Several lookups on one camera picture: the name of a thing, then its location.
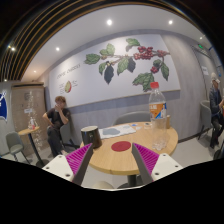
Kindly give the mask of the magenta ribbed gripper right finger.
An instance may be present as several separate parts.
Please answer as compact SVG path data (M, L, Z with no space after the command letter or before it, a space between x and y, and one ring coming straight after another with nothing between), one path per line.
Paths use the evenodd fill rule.
M167 153L157 154L137 143L132 144L132 154L144 185L182 169L182 166Z

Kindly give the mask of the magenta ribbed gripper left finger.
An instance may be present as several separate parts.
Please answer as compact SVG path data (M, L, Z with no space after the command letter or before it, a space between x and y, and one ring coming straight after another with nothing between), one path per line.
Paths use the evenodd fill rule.
M56 156L43 170L80 186L92 155L93 145L87 144L67 156Z

